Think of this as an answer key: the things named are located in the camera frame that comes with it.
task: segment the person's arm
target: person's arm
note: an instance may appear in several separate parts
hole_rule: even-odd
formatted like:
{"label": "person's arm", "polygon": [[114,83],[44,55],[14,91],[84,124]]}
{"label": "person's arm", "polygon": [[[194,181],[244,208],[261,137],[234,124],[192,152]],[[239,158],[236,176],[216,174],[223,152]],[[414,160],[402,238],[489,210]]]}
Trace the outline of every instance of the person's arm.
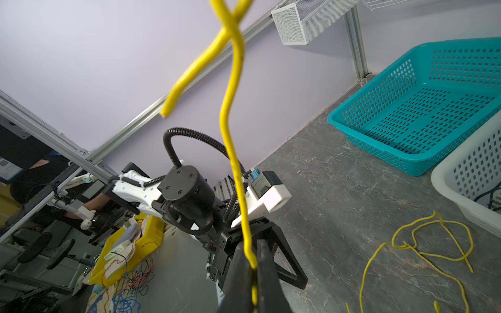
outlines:
{"label": "person's arm", "polygon": [[[110,201],[111,198],[108,197],[107,195],[105,195],[104,193],[100,193],[98,194],[94,199],[90,200],[89,202],[87,202],[86,204],[84,204],[84,206],[86,207],[86,209],[88,209],[89,211],[92,211],[92,210],[95,210],[95,211],[99,211],[101,210],[106,203],[108,203],[108,201]],[[65,214],[65,217],[69,217],[69,218],[74,218],[74,219],[81,219],[79,218],[76,214],[74,213],[71,213],[71,212],[66,212]]]}

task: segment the yellow storage bin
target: yellow storage bin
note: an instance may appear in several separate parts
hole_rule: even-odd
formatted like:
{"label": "yellow storage bin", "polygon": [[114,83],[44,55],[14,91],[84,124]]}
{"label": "yellow storage bin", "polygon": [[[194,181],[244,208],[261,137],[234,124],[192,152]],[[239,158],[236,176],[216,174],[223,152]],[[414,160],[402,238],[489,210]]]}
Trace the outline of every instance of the yellow storage bin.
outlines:
{"label": "yellow storage bin", "polygon": [[[146,218],[146,214],[141,213],[135,217],[137,223],[139,225],[142,224],[142,221]],[[162,244],[163,238],[163,229],[165,223],[158,217],[150,216],[148,221],[148,226],[146,226],[146,230],[144,235],[136,240],[135,243],[135,251],[129,261],[127,261],[127,270],[131,270],[135,268],[141,260],[143,260],[147,255],[152,253]],[[106,278],[104,276],[105,268],[107,261],[104,259],[104,256],[107,255],[113,244],[120,238],[120,236],[124,233],[124,228],[120,228],[113,235],[111,235],[106,244],[101,251],[101,255],[92,271],[91,277],[89,279],[89,284],[98,284],[101,286],[105,286],[106,288],[116,283],[125,273],[125,266],[118,269],[114,272],[110,278]]]}

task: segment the gray marble tabletop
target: gray marble tabletop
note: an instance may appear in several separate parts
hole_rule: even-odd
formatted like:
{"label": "gray marble tabletop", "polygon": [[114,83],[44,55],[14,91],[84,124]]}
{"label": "gray marble tabletop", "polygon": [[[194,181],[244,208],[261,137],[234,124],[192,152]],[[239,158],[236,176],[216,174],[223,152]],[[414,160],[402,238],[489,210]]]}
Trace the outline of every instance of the gray marble tabletop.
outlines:
{"label": "gray marble tabletop", "polygon": [[[466,220],[433,188],[431,171],[409,176],[355,147],[327,122],[328,114],[358,87],[283,144],[258,168],[274,170],[292,193],[283,209],[266,216],[278,224],[309,278],[305,290],[283,283],[294,312],[360,312],[359,290],[369,258],[405,224],[432,214],[465,223],[475,248],[466,263],[431,257],[464,285],[470,312],[501,312],[501,239]],[[463,249],[467,233],[449,226]],[[460,257],[439,224],[417,233],[420,251]],[[410,230],[397,242],[411,242]],[[464,312],[455,281],[440,275],[411,250],[383,248],[363,293],[364,312],[435,312],[433,302]]]}

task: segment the teal plastic basket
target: teal plastic basket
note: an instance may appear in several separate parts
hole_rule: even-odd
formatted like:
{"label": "teal plastic basket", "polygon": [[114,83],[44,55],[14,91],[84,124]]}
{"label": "teal plastic basket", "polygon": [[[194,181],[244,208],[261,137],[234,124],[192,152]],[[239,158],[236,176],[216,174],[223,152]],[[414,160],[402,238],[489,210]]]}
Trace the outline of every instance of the teal plastic basket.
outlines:
{"label": "teal plastic basket", "polygon": [[423,44],[328,120],[354,145],[419,176],[500,109],[500,71],[501,38]]}

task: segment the white plastic basket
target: white plastic basket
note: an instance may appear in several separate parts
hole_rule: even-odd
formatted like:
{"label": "white plastic basket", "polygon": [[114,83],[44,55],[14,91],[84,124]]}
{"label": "white plastic basket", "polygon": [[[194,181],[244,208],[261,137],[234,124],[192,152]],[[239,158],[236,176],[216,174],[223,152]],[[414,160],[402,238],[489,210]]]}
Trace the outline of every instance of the white plastic basket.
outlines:
{"label": "white plastic basket", "polygon": [[391,5],[399,4],[409,0],[362,0],[362,2],[372,10],[385,8]]}
{"label": "white plastic basket", "polygon": [[307,45],[360,0],[285,0],[272,11],[284,45]]}
{"label": "white plastic basket", "polygon": [[501,111],[496,113],[431,174],[433,187],[454,201],[471,222],[501,238],[501,210],[487,208],[489,196],[474,202],[501,181]]}

